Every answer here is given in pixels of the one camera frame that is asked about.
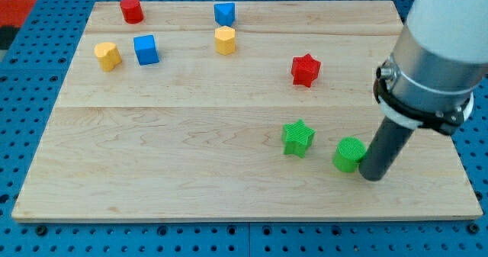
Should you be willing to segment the black white tool mount flange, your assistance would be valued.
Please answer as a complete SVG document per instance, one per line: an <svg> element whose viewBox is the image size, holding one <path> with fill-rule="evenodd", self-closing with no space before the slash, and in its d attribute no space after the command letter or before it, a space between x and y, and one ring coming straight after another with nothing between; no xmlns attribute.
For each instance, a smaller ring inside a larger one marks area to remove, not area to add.
<svg viewBox="0 0 488 257"><path fill-rule="evenodd" d="M393 61L377 67L374 97L386 118L409 130L432 129L452 135L469 118L474 96L426 88L405 76Z"/></svg>

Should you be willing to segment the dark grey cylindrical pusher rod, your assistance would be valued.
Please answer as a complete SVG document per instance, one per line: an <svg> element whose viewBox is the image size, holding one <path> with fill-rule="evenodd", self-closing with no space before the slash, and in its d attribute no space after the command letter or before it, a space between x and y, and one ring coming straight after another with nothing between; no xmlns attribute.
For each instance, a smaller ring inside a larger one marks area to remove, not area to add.
<svg viewBox="0 0 488 257"><path fill-rule="evenodd" d="M358 170L368 181L380 181L393 164L413 130L385 117L361 160Z"/></svg>

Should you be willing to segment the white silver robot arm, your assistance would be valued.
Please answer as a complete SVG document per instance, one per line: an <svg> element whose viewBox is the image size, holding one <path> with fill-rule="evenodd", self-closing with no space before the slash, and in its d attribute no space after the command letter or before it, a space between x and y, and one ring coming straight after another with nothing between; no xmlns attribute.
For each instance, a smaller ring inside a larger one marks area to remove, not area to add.
<svg viewBox="0 0 488 257"><path fill-rule="evenodd" d="M393 51L377 67L385 117L359 165L381 180L413 131L450 136L469 118L487 73L487 0L414 0Z"/></svg>

